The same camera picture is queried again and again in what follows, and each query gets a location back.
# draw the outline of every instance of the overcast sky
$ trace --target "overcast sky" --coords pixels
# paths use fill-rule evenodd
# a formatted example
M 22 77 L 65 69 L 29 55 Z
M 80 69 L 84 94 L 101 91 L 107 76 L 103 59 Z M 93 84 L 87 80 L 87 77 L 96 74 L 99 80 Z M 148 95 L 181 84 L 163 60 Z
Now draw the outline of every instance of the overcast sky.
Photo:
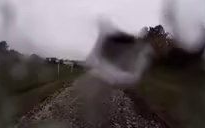
M 202 9 L 195 8 L 200 15 L 205 14 L 204 2 L 188 1 L 194 7 L 203 3 Z M 143 26 L 160 23 L 161 2 L 0 0 L 0 40 L 8 40 L 12 48 L 23 53 L 84 59 L 97 38 L 95 21 L 100 14 L 110 16 L 121 29 L 135 34 Z

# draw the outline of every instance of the treeline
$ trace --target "treeline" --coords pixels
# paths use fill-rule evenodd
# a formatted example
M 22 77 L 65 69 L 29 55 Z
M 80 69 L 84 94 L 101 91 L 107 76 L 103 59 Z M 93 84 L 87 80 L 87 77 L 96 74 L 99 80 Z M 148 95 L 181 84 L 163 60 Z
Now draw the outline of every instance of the treeline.
M 162 62 L 162 64 L 163 62 L 165 62 L 168 63 L 168 65 L 171 64 L 184 66 L 187 64 L 191 64 L 191 62 L 200 62 L 205 50 L 205 42 L 204 46 L 199 51 L 189 53 L 177 46 L 179 40 L 170 33 L 166 32 L 162 25 L 149 27 L 147 28 L 147 30 L 148 33 L 146 34 L 144 39 L 147 42 L 151 43 L 157 54 L 157 58 L 161 60 L 159 62 Z M 201 27 L 201 31 L 203 31 L 205 39 L 205 28 Z
M 9 49 L 6 41 L 0 42 L 0 88 L 8 92 L 28 90 L 44 83 L 61 79 L 71 79 L 79 72 L 78 68 L 66 64 L 48 62 L 36 54 L 30 56 Z

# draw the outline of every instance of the grass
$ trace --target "grass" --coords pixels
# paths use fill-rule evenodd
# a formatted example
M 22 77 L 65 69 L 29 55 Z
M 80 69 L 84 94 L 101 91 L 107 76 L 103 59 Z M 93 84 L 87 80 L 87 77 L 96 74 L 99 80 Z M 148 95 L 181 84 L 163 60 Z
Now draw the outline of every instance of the grass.
M 205 71 L 157 66 L 136 92 L 170 126 L 205 125 Z

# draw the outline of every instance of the dirt road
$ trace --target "dirt road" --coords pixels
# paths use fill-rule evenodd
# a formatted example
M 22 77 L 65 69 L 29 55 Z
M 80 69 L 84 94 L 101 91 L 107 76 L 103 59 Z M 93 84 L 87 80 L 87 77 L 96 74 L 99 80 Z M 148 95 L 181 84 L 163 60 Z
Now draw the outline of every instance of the dirt road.
M 93 117 L 90 113 L 95 110 L 85 111 L 84 100 L 74 86 L 62 88 L 24 115 L 16 127 L 30 128 L 40 122 L 42 125 L 57 122 L 72 128 L 164 128 L 162 122 L 137 114 L 134 102 L 123 91 L 111 90 L 110 95 L 100 100 L 100 109 Z

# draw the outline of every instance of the gravel road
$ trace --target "gravel road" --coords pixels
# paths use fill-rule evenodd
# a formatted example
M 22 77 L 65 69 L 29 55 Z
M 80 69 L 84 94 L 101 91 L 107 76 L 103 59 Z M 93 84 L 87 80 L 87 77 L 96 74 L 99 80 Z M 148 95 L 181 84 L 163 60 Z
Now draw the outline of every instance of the gravel road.
M 137 114 L 135 103 L 123 91 L 110 90 L 101 95 L 94 108 L 87 106 L 82 97 L 75 86 L 61 88 L 22 116 L 15 127 L 166 128 L 162 121 Z

